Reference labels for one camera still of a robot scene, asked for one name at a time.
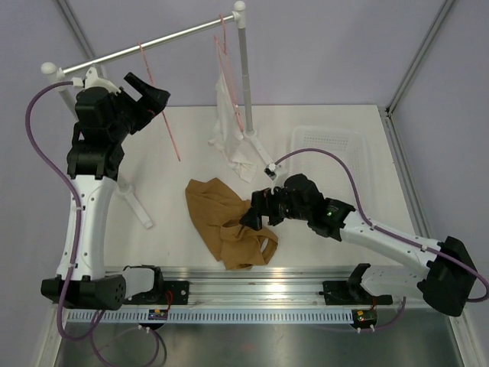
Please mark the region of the brown tank top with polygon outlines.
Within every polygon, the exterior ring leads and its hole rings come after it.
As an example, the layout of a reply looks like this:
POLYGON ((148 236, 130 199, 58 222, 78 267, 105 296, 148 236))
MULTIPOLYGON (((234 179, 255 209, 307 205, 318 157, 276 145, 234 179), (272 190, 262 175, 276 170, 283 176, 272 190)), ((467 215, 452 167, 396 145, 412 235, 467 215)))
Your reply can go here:
POLYGON ((270 263, 277 236, 267 228, 254 230, 240 223, 251 208, 220 179, 190 180, 185 189, 189 217, 216 261, 227 270, 249 269, 270 263))

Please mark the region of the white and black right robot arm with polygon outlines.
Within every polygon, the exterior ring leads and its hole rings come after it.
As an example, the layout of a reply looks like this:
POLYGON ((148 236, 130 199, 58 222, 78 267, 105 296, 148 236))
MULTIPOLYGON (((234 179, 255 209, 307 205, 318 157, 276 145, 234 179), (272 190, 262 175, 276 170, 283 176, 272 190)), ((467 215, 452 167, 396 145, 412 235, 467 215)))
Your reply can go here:
POLYGON ((476 268, 462 241, 451 236, 439 241, 384 229, 364 219, 352 205, 323 196, 303 174, 288 177, 282 187, 253 192, 251 207, 240 223, 258 231, 264 217, 271 226, 285 219, 302 220, 321 237, 359 245, 395 261, 396 266, 388 270, 369 264, 355 268, 346 291, 356 303, 387 295, 411 297, 458 317, 469 301, 476 268))

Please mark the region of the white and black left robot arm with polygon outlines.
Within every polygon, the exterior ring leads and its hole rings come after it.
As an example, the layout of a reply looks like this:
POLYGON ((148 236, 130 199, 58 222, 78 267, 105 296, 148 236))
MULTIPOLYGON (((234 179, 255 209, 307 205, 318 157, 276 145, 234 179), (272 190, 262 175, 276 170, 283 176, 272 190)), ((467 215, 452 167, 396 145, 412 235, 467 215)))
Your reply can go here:
POLYGON ((139 99, 98 77, 94 69, 79 81, 77 121, 63 175, 72 195, 66 242, 55 277, 43 280, 40 288, 47 299, 70 309, 117 310, 132 295, 126 276, 105 272, 108 208, 124 157, 123 141, 165 109, 170 93, 133 73, 124 80, 140 93, 139 99))

